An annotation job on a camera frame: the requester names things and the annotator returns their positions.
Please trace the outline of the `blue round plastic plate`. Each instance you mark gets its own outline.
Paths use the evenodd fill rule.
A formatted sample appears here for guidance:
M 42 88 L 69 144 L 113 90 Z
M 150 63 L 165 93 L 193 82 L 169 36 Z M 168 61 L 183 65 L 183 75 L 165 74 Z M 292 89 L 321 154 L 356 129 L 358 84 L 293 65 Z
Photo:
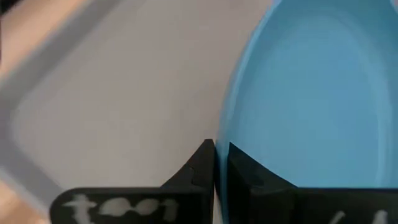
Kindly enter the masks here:
M 236 64 L 216 150 L 303 188 L 398 189 L 398 2 L 272 0 Z

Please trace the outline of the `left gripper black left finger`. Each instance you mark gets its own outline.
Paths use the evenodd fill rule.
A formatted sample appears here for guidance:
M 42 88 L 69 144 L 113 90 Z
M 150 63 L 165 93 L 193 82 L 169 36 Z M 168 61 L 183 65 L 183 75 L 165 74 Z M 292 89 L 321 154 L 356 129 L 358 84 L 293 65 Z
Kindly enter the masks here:
M 160 187 L 85 187 L 61 193 L 51 224 L 212 224 L 215 144 L 204 140 Z

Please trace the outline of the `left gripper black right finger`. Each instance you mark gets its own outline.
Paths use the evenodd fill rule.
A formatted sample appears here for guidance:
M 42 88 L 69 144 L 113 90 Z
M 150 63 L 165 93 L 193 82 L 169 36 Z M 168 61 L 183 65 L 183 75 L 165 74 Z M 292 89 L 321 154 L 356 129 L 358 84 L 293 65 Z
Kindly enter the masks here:
M 398 224 L 398 189 L 297 187 L 230 144 L 228 217 L 230 224 Z

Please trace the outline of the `grey rectangular plastic tray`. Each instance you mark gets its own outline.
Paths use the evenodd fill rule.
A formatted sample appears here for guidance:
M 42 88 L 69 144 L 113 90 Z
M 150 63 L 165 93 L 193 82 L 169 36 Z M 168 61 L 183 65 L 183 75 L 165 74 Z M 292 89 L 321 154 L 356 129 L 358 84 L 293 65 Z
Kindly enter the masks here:
M 0 77 L 0 179 L 34 208 L 157 187 L 206 138 L 272 0 L 88 0 Z

